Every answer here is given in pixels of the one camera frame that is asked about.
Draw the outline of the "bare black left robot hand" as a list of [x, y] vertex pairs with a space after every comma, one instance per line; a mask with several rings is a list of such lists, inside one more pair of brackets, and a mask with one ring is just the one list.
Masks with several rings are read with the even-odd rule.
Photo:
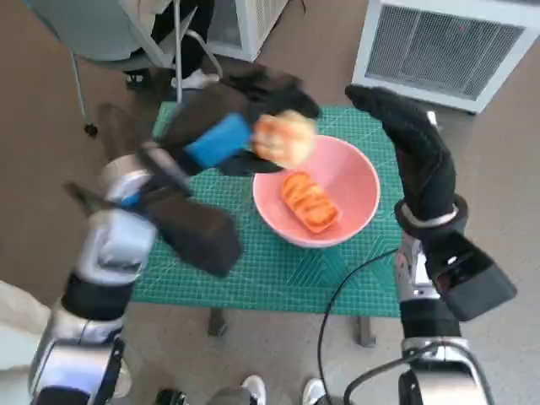
[[294, 75], [246, 64], [209, 84], [177, 110], [159, 146], [190, 176], [217, 168], [226, 176], [283, 170], [274, 157], [255, 150], [260, 118], [295, 111], [308, 119], [321, 113]]

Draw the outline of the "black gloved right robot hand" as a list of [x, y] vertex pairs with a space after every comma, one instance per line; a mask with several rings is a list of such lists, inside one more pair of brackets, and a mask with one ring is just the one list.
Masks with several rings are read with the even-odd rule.
[[456, 171], [450, 150], [417, 103], [390, 90], [350, 84], [353, 106], [381, 122], [394, 144], [405, 203], [423, 222], [453, 212]]

